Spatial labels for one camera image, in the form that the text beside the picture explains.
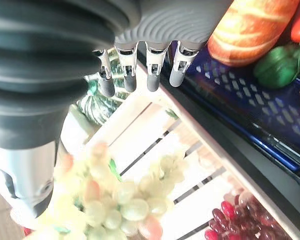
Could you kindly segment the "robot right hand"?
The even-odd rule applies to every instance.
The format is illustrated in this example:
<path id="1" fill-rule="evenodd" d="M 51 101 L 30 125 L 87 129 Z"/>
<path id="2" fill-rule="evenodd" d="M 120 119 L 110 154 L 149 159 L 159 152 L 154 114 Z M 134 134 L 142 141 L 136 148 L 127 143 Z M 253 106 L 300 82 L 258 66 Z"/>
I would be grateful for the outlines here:
<path id="1" fill-rule="evenodd" d="M 147 88 L 160 83 L 166 51 L 177 50 L 170 84 L 188 67 L 231 5 L 229 0 L 0 0 L 0 194 L 37 218 L 54 188 L 69 107 L 98 73 L 115 93 L 107 54 L 116 48 L 124 87 L 135 91 L 137 49 L 146 44 Z"/>

